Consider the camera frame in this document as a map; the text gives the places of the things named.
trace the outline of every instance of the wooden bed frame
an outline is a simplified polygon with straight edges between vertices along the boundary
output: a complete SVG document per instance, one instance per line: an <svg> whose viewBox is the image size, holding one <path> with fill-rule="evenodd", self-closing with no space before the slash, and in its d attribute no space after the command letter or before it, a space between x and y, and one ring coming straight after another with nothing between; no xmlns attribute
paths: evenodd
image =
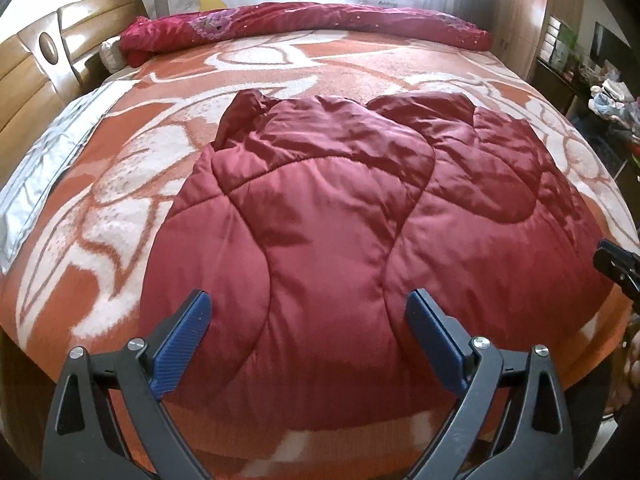
<svg viewBox="0 0 640 480"><path fill-rule="evenodd" d="M142 0L83 0L0 44L0 188L62 109L110 75L100 44L137 16L147 16ZM38 476L53 389L54 382L0 328L0 422L18 457Z"/></svg>
<svg viewBox="0 0 640 480"><path fill-rule="evenodd" d="M141 15L142 0L83 0L0 44L0 187L62 109L109 76L100 44Z"/></svg>

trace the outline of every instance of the yellow cartoon bear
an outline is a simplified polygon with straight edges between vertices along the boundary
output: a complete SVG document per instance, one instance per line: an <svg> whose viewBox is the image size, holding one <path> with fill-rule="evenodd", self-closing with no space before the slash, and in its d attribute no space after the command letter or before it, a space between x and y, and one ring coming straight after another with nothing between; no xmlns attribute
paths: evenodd
<svg viewBox="0 0 640 480"><path fill-rule="evenodd" d="M200 12L206 10L227 9L227 4L222 0L200 0Z"/></svg>

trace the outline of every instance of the white pillow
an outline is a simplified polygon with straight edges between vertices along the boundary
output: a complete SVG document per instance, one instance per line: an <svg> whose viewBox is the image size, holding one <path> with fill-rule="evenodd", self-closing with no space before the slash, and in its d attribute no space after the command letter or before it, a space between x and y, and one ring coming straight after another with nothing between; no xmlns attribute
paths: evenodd
<svg viewBox="0 0 640 480"><path fill-rule="evenodd" d="M102 42L100 45L100 60L111 74L115 74L127 66L127 62L120 51L119 36Z"/></svg>
<svg viewBox="0 0 640 480"><path fill-rule="evenodd" d="M141 68L133 68L132 66L126 66L122 70L119 70L115 74L111 74L107 79L102 82L102 86L112 82L112 81L120 81L120 80L129 80L135 78L135 76L140 72Z"/></svg>
<svg viewBox="0 0 640 480"><path fill-rule="evenodd" d="M54 184L78 158L100 120L137 83L114 81L71 102L0 189L0 269L9 271Z"/></svg>
<svg viewBox="0 0 640 480"><path fill-rule="evenodd" d="M200 5L193 0L168 0L169 14L187 14L189 12L198 12Z"/></svg>

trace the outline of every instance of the orange and white blanket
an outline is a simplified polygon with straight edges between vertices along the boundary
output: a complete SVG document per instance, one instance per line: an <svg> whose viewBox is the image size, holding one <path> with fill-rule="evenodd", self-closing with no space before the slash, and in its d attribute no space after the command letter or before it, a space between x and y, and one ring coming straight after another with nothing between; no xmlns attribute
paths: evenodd
<svg viewBox="0 0 640 480"><path fill-rule="evenodd" d="M242 89L277 98L340 94L360 102L401 91L462 92L476 105L529 121L605 234L638 251L622 197L584 139L489 53L364 32L296 32L156 57L138 78L0 277L2 328L53 379L73 346L112 351L136 334L154 236ZM580 380L615 348L629 307L615 287L598 315L554 351L564 384ZM222 478L378 476L407 466L440 423L422 413L339 431L289 431L202 420L170 400L168 407L196 455ZM144 460L139 446L133 448Z"/></svg>

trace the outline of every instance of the wooden wardrobe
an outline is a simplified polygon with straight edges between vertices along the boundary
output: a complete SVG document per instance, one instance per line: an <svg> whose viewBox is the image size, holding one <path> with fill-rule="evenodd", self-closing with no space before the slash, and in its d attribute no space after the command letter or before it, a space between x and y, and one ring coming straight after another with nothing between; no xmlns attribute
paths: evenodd
<svg viewBox="0 0 640 480"><path fill-rule="evenodd" d="M565 22L576 34L584 0L496 0L492 52L527 80L542 45L549 16Z"/></svg>
<svg viewBox="0 0 640 480"><path fill-rule="evenodd" d="M526 79L545 23L548 0L497 0L492 52L507 68Z"/></svg>

